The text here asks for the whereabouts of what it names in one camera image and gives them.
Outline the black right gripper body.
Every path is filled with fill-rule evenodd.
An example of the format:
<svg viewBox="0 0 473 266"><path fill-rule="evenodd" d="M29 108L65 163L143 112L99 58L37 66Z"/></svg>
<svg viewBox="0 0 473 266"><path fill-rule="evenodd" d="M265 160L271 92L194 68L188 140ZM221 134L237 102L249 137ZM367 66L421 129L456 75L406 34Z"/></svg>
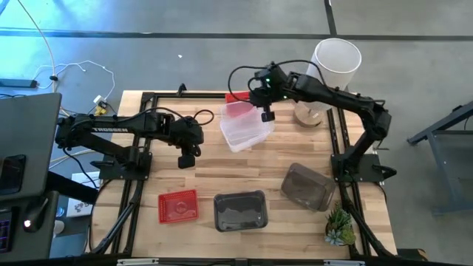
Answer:
<svg viewBox="0 0 473 266"><path fill-rule="evenodd" d="M293 83L293 73L285 72L280 65L270 62L254 73L251 81L260 82L260 86L251 89L250 102L257 108L262 108L262 122L275 120L275 113L270 109L272 103L291 99L290 87Z"/></svg>

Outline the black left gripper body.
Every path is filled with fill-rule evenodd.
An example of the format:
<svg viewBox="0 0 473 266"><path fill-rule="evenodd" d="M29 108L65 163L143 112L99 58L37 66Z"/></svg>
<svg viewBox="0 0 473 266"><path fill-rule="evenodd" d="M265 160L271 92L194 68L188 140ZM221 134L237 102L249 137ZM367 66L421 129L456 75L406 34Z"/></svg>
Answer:
<svg viewBox="0 0 473 266"><path fill-rule="evenodd" d="M173 122L173 145L181 150L177 161L178 168L195 166L195 158L202 154L200 144L203 142L202 126L193 117L184 117Z"/></svg>

